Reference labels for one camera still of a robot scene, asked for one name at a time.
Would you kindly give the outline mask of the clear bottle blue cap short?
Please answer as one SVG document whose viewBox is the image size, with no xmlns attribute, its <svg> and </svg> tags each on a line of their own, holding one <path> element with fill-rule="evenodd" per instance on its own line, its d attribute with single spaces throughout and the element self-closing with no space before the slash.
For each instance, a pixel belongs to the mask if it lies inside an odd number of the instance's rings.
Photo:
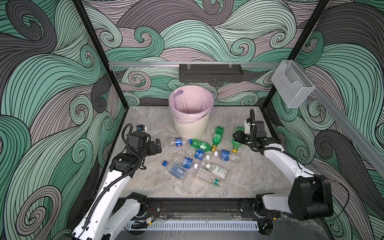
<svg viewBox="0 0 384 240">
<path fill-rule="evenodd" d="M 183 180 L 183 179 L 185 179 L 185 177 L 187 175 L 186 169 L 184 169 L 183 167 L 181 167 L 175 163 L 163 161 L 162 166 L 167 168 L 169 173 L 171 175 L 173 175 L 174 177 L 176 177 L 177 179 Z"/>
</svg>

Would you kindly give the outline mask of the clear bottle white green label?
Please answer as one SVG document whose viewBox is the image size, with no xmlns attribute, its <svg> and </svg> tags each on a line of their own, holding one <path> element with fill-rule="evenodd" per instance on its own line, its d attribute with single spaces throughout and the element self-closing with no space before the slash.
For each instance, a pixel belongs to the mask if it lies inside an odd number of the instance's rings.
<svg viewBox="0 0 384 240">
<path fill-rule="evenodd" d="M 217 164 L 203 161 L 201 163 L 201 166 L 204 170 L 208 171 L 209 173 L 215 175 L 216 177 L 222 180 L 225 180 L 228 176 L 228 171 Z"/>
</svg>

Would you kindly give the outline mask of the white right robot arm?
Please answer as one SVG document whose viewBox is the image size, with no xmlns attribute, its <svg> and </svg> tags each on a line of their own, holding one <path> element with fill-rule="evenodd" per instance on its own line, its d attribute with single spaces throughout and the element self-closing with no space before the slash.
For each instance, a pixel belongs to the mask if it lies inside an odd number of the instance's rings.
<svg viewBox="0 0 384 240">
<path fill-rule="evenodd" d="M 250 110 L 244 125 L 243 131 L 233 134 L 234 140 L 272 161 L 291 185 L 286 196 L 258 195 L 262 209 L 281 212 L 300 221 L 331 217 L 334 213 L 331 181 L 304 167 L 275 138 L 268 137 L 264 122 L 256 120 L 254 110 Z"/>
</svg>

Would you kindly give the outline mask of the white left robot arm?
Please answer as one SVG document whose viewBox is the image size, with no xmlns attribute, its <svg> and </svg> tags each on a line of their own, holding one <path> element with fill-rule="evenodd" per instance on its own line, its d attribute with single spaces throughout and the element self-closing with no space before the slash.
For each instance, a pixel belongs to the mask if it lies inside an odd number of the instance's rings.
<svg viewBox="0 0 384 240">
<path fill-rule="evenodd" d="M 146 157 L 162 152 L 161 142 L 152 140 L 146 126 L 134 128 L 132 124 L 123 128 L 122 139 L 125 148 L 111 161 L 103 188 L 81 222 L 63 240 L 114 240 L 130 220 L 146 215 L 145 195 L 131 193 L 122 198 L 121 193 L 137 170 L 146 170 Z"/>
</svg>

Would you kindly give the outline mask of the pink bin liner bag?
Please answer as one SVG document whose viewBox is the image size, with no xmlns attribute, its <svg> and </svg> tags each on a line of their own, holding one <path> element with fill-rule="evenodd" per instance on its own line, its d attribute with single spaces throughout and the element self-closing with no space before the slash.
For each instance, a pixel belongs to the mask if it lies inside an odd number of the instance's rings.
<svg viewBox="0 0 384 240">
<path fill-rule="evenodd" d="M 199 86 L 184 86 L 174 90 L 169 97 L 173 119 L 182 125 L 198 122 L 214 107 L 214 95 Z"/>
</svg>

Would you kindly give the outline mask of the clear bottle blue label top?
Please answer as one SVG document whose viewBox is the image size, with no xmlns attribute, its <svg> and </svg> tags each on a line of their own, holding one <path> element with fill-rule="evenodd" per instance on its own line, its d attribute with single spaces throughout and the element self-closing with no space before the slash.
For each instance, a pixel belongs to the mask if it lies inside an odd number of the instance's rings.
<svg viewBox="0 0 384 240">
<path fill-rule="evenodd" d="M 189 145 L 191 142 L 192 142 L 192 139 L 181 138 L 181 137 L 172 137 L 167 139 L 167 143 L 170 146 L 178 147 L 178 148 L 185 147 Z"/>
</svg>

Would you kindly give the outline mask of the clear bottle green cap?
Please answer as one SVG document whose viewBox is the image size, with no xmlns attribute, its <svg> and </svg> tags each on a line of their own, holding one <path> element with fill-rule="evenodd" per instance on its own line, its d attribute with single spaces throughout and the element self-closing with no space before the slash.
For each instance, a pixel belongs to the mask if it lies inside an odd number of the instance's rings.
<svg viewBox="0 0 384 240">
<path fill-rule="evenodd" d="M 206 182 L 209 185 L 215 186 L 215 187 L 222 187 L 223 181 L 214 176 L 212 173 L 209 173 L 204 170 L 198 170 L 195 174 L 195 176 L 204 182 Z"/>
</svg>

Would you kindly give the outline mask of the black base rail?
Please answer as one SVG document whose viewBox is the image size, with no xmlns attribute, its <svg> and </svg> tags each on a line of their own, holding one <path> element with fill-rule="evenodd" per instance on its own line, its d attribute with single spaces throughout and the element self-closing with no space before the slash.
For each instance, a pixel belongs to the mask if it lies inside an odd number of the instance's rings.
<svg viewBox="0 0 384 240">
<path fill-rule="evenodd" d="M 140 214 L 149 213 L 160 219 L 169 219 L 176 214 L 230 214 L 253 220 L 281 217 L 280 212 L 267 210 L 261 198 L 148 198 L 138 193 L 119 197 L 113 213 L 128 199 L 139 202 Z"/>
</svg>

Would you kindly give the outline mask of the clear plastic wall box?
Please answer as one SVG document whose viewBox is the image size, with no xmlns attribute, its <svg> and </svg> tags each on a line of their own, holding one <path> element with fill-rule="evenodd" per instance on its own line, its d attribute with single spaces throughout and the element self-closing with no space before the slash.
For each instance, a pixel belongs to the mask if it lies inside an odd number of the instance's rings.
<svg viewBox="0 0 384 240">
<path fill-rule="evenodd" d="M 280 63 L 272 76 L 272 83 L 289 109 L 299 108 L 315 90 L 306 70 L 293 60 Z"/>
</svg>

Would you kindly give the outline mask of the black wall tray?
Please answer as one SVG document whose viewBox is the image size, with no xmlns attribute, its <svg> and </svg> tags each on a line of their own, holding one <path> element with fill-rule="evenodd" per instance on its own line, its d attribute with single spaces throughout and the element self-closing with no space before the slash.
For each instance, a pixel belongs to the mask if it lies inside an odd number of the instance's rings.
<svg viewBox="0 0 384 240">
<path fill-rule="evenodd" d="M 179 65 L 181 83 L 240 83 L 243 76 L 241 65 Z"/>
</svg>

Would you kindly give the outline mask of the aluminium back rail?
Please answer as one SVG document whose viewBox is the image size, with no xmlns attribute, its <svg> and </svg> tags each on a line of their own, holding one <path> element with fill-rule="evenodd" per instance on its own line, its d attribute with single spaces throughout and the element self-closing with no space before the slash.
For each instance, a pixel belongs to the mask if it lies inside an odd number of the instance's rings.
<svg viewBox="0 0 384 240">
<path fill-rule="evenodd" d="M 154 61 L 114 61 L 108 62 L 111 68 L 177 68 L 179 65 L 241 65 L 242 68 L 277 68 L 280 62 L 154 62 Z"/>
</svg>

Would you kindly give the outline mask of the aluminium rail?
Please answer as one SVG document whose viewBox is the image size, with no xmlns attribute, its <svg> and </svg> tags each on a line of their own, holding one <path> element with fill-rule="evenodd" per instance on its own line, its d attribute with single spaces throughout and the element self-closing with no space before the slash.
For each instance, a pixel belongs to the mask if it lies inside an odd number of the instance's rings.
<svg viewBox="0 0 384 240">
<path fill-rule="evenodd" d="M 111 68 L 177 68 L 179 65 L 241 65 L 242 68 L 277 68 L 280 62 L 154 62 L 154 61 L 114 61 L 108 62 Z"/>
<path fill-rule="evenodd" d="M 328 113 L 354 142 L 360 153 L 382 175 L 384 173 L 384 90 L 367 85 L 367 77 L 346 67 L 333 75 L 311 66 L 299 65 L 305 83 Z"/>
</svg>

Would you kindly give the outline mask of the aluminium right rail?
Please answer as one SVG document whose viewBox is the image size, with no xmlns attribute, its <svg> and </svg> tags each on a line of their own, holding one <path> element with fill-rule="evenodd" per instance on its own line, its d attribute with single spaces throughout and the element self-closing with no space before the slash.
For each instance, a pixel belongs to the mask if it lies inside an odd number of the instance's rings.
<svg viewBox="0 0 384 240">
<path fill-rule="evenodd" d="M 382 175 L 384 173 L 384 90 L 367 85 L 367 77 L 346 67 L 333 75 L 311 66 L 299 65 L 305 83 L 328 113 L 354 142 L 360 153 Z"/>
</svg>

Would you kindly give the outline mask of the black corner frame post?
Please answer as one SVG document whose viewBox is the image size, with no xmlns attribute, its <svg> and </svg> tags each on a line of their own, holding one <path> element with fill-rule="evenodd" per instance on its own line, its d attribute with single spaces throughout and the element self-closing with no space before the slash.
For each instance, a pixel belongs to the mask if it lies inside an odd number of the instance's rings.
<svg viewBox="0 0 384 240">
<path fill-rule="evenodd" d="M 127 101 L 125 99 L 125 96 L 124 96 L 124 94 L 120 88 L 116 74 L 113 72 L 113 70 L 111 70 L 111 68 L 109 66 L 109 61 L 107 59 L 107 56 L 106 56 L 106 54 L 105 54 L 105 52 L 101 46 L 101 43 L 97 37 L 96 31 L 93 28 L 93 25 L 92 25 L 91 20 L 87 14 L 87 11 L 83 5 L 83 2 L 80 0 L 73 0 L 73 4 L 74 4 L 74 6 L 78 12 L 78 15 L 79 15 L 87 33 L 88 33 L 90 39 L 91 39 L 92 44 L 94 45 L 94 47 L 96 49 L 98 57 L 100 58 L 101 63 L 103 65 L 104 69 L 106 70 L 106 73 L 107 73 L 115 91 L 117 92 L 117 95 L 118 95 L 120 101 L 122 102 L 122 105 L 123 105 L 125 111 L 127 112 L 129 110 L 129 106 L 128 106 Z"/>
<path fill-rule="evenodd" d="M 301 33 L 297 43 L 295 44 L 287 60 L 293 60 L 296 62 L 296 58 L 298 57 L 300 51 L 302 50 L 302 47 L 305 45 L 310 35 L 312 34 L 316 24 L 318 23 L 328 3 L 329 1 L 319 1 L 317 3 L 314 12 L 312 13 L 311 17 L 308 19 L 308 22 L 306 23 L 303 32 Z M 262 105 L 264 110 L 268 107 L 268 105 L 272 101 L 272 98 L 275 95 L 275 93 L 277 93 L 277 90 L 273 85 L 272 89 L 270 90 L 268 96 L 266 97 Z"/>
</svg>

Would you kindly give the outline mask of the black corner frame post left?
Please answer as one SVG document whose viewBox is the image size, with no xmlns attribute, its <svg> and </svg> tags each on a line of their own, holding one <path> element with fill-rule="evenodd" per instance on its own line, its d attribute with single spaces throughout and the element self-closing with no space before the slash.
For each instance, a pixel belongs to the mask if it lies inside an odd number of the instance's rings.
<svg viewBox="0 0 384 240">
<path fill-rule="evenodd" d="M 122 105 L 123 105 L 125 111 L 127 112 L 129 110 L 129 106 L 128 106 L 127 101 L 125 99 L 125 96 L 124 96 L 124 94 L 120 88 L 116 74 L 113 72 L 113 70 L 111 70 L 111 68 L 109 66 L 109 61 L 107 59 L 107 56 L 106 56 L 106 54 L 105 54 L 105 52 L 101 46 L 101 43 L 97 37 L 96 31 L 93 28 L 93 25 L 92 25 L 91 20 L 87 14 L 87 11 L 83 5 L 83 2 L 80 0 L 73 0 L 73 4 L 74 4 L 74 6 L 78 12 L 78 15 L 79 15 L 87 33 L 88 33 L 90 39 L 91 39 L 92 44 L 94 45 L 94 47 L 96 49 L 98 57 L 100 58 L 101 63 L 103 65 L 104 69 L 106 70 L 106 73 L 107 73 L 115 91 L 117 92 L 117 95 L 118 95 L 120 101 L 122 102 Z"/>
</svg>

